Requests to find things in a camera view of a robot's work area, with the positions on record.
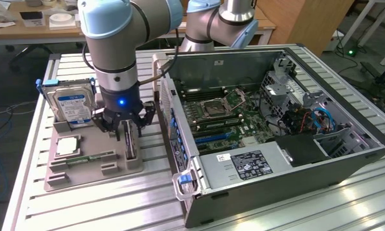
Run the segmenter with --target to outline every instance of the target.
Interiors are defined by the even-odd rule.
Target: hard drive
[[[68,122],[71,128],[94,125],[91,120],[95,109],[95,79],[72,81],[38,80],[38,89],[43,93],[58,122]]]

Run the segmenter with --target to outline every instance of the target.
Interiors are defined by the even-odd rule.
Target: blue pcie slot
[[[206,137],[206,138],[199,138],[199,139],[195,139],[195,143],[200,144],[200,143],[208,143],[208,142],[212,142],[212,141],[227,140],[230,138],[230,136],[231,136],[231,133],[226,133],[223,135]]]

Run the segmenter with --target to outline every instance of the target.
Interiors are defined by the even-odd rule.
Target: motherboard
[[[183,107],[200,155],[267,142],[275,135],[240,88],[184,92]]]

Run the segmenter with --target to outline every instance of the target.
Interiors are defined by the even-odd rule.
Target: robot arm
[[[214,41],[243,49],[259,28],[256,0],[191,0],[187,35],[180,51],[211,51]]]
[[[151,124],[154,102],[140,100],[136,48],[171,32],[183,20],[179,0],[79,0],[82,30],[87,37],[103,99],[94,121],[102,131],[116,131],[122,120],[139,128]],[[144,118],[139,116],[146,109]]]

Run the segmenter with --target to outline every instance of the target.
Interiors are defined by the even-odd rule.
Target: barcode sticker
[[[231,160],[231,154],[227,153],[227,154],[218,155],[218,159],[219,159],[219,162]]]

